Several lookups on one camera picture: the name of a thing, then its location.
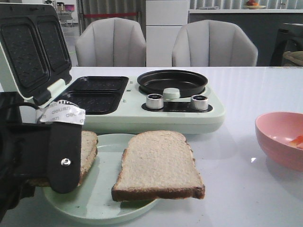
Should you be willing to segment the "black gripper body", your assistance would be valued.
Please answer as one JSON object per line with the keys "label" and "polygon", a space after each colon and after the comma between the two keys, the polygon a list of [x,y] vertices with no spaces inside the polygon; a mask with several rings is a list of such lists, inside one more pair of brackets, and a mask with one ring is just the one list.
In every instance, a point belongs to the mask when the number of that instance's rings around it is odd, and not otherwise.
{"label": "black gripper body", "polygon": [[24,123],[17,92],[0,94],[0,215],[35,194],[37,182],[47,179],[53,124]]}

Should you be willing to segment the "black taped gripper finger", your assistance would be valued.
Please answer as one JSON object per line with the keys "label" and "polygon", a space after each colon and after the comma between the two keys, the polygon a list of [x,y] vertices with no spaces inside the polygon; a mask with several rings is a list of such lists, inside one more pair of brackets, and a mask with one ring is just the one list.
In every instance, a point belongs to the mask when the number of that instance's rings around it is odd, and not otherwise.
{"label": "black taped gripper finger", "polygon": [[85,110],[67,100],[59,100],[37,110],[36,116],[41,126],[50,128],[46,178],[55,192],[69,193],[80,181]]}

